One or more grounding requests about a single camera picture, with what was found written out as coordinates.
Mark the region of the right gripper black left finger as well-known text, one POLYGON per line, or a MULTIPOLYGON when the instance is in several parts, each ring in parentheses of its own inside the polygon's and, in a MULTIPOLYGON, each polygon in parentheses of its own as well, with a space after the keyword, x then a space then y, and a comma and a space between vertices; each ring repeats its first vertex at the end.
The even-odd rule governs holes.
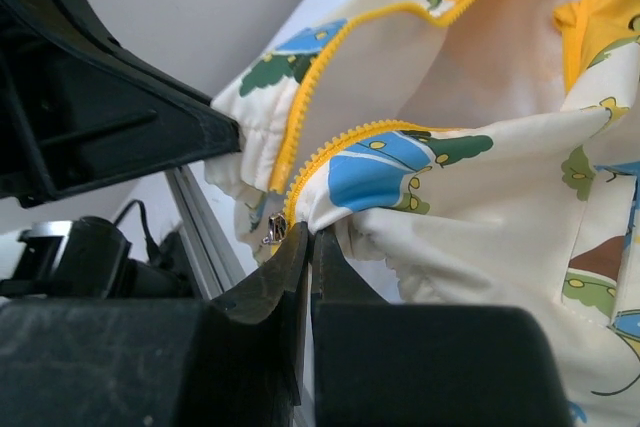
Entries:
POLYGON ((205 301, 14 300, 5 426, 289 426, 301 402, 309 233, 205 301))

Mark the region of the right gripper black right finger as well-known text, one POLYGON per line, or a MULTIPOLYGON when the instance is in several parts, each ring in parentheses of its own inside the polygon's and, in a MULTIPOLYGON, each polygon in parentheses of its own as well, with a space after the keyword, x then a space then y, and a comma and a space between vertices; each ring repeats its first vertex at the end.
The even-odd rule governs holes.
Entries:
POLYGON ((392 304, 314 239, 312 329, 320 426, 566 426, 547 339, 515 307, 392 304))

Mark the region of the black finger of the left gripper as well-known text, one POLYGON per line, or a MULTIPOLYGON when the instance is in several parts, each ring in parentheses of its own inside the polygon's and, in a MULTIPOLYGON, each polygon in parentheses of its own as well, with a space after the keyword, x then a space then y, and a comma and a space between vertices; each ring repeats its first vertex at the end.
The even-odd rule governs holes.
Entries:
POLYGON ((31 208, 240 148, 210 98, 123 48, 88 0, 1 0, 1 194, 31 208))

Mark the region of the silver zipper pull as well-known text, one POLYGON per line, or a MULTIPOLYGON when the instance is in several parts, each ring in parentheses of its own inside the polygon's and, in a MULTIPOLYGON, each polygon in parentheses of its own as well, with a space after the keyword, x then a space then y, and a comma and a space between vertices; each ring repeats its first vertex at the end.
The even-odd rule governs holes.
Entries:
POLYGON ((261 244, 270 247, 279 246, 288 232, 287 219, 283 212, 276 212, 268 217, 267 232, 261 244))

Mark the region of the yellow hooded printed kids jacket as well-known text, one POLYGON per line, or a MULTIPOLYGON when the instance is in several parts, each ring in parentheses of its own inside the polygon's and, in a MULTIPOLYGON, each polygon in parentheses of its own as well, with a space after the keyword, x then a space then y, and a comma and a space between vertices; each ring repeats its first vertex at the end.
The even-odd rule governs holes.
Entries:
POLYGON ((639 0, 347 0, 212 101, 258 261, 332 227, 408 303, 514 305, 578 426, 639 422, 639 0))

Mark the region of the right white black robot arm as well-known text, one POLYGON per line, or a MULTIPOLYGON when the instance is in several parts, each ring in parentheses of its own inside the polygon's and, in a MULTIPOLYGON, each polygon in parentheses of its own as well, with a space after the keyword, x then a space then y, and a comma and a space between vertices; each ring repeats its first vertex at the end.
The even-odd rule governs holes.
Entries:
POLYGON ((547 340, 514 307, 399 305, 297 224, 212 300, 98 217, 22 232, 2 281, 5 426, 567 426, 547 340))

